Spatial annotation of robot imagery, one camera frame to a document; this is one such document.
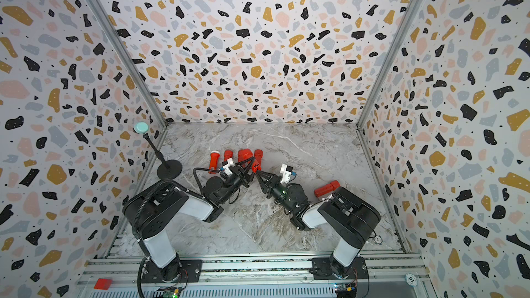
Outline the red flashlight white rim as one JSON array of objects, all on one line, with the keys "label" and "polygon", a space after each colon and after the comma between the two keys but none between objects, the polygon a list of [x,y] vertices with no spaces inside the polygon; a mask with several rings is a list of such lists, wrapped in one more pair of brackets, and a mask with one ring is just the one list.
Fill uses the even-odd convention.
[{"label": "red flashlight white rim", "polygon": [[216,150],[211,151],[211,153],[210,153],[210,162],[209,162],[209,166],[208,166],[208,172],[210,174],[217,173],[219,156],[220,156],[219,151],[216,151]]}]

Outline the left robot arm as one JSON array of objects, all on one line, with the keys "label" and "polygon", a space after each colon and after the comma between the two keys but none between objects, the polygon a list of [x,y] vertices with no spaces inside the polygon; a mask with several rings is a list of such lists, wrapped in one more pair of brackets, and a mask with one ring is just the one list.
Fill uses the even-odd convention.
[{"label": "left robot arm", "polygon": [[172,246],[166,227],[179,214],[214,222],[224,211],[223,205],[241,187],[251,185],[254,163],[251,155],[237,163],[228,159],[222,170],[194,168],[199,193],[173,179],[160,179],[125,205],[123,214],[144,253],[144,264],[139,268],[141,280],[171,283],[192,274],[191,267]]}]

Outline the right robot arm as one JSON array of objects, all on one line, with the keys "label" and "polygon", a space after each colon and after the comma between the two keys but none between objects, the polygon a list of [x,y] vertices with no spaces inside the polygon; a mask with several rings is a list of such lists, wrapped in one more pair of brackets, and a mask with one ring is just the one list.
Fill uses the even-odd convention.
[{"label": "right robot arm", "polygon": [[282,177],[257,171],[256,178],[266,198],[284,208],[291,224],[309,231],[328,224],[340,236],[330,258],[323,265],[314,263],[315,274],[347,279],[354,271],[354,261],[381,220],[379,212],[342,186],[315,204],[310,204],[298,183],[284,183]]}]

